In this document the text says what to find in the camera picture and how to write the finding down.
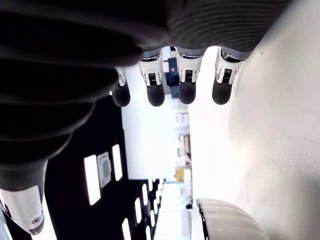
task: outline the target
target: robotic hand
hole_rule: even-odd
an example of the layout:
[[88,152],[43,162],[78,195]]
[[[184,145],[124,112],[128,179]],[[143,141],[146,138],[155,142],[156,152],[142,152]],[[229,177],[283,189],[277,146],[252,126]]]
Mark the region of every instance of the robotic hand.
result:
[[29,234],[41,231],[48,160],[110,90],[118,106],[129,103],[123,67],[139,64],[148,100],[160,106],[163,47],[175,46],[179,97],[190,104],[206,49],[219,46],[212,98],[225,104],[242,63],[290,2],[0,1],[3,211]]

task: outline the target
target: ceiling light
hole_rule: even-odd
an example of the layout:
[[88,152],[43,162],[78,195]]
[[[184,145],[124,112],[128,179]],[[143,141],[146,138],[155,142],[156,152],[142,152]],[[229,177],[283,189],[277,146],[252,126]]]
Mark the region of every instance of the ceiling light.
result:
[[146,226],[146,228],[145,228],[145,236],[146,236],[146,240],[151,240],[151,233],[150,233],[149,226]]
[[129,222],[127,218],[122,223],[122,232],[124,240],[131,240]]
[[155,199],[156,199],[156,203],[159,204],[160,203],[159,191],[155,192]]
[[143,196],[143,204],[147,206],[148,204],[148,193],[147,193],[147,185],[143,184],[142,186],[142,196]]
[[96,155],[84,158],[84,171],[89,204],[92,206],[101,198]]
[[113,155],[115,180],[119,181],[122,178],[122,166],[121,166],[121,158],[120,158],[120,147],[118,144],[112,147],[112,155]]
[[158,204],[156,199],[153,201],[153,208],[154,208],[154,214],[158,214]]
[[139,197],[135,200],[134,206],[135,206],[136,223],[139,224],[142,219],[141,205],[140,205],[140,198]]
[[150,219],[151,219],[151,227],[155,226],[155,212],[153,210],[150,211]]
[[148,181],[148,184],[149,184],[149,191],[151,192],[152,191],[152,189],[153,189],[153,182],[152,182],[152,179],[151,178],[149,178],[149,181]]

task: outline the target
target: white surface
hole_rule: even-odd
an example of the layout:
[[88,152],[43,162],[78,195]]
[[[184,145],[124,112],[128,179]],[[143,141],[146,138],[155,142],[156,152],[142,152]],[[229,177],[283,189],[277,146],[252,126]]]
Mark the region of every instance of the white surface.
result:
[[89,204],[92,206],[101,198],[96,155],[84,158],[84,171]]
[[209,49],[189,107],[194,197],[237,204],[271,240],[320,236],[319,9],[305,0],[286,11],[224,106],[211,99]]
[[57,240],[54,226],[52,225],[50,213],[48,210],[48,205],[46,197],[43,197],[43,212],[44,212],[44,226],[42,231],[38,235],[32,235],[32,240]]
[[136,216],[136,223],[139,224],[141,222],[141,205],[140,205],[140,198],[138,197],[134,202],[135,207],[135,216]]
[[165,184],[163,186],[161,208],[159,209],[154,240],[183,239],[181,210],[185,208],[186,205],[180,196],[180,185]]
[[130,234],[130,228],[129,228],[129,222],[128,219],[124,219],[122,223],[122,232],[123,232],[123,238],[124,240],[131,240],[131,234]]
[[115,180],[119,181],[122,178],[123,174],[122,174],[122,165],[121,165],[121,157],[120,157],[120,148],[118,144],[112,147],[112,155],[113,155]]
[[239,207],[229,202],[207,198],[198,198],[197,204],[192,206],[191,240],[206,240],[204,224],[209,239],[268,240],[255,220]]
[[172,177],[177,155],[172,130],[176,116],[172,107],[178,106],[177,100],[166,94],[162,106],[152,106],[137,64],[126,68],[126,77],[131,100],[121,108],[121,113],[128,178]]

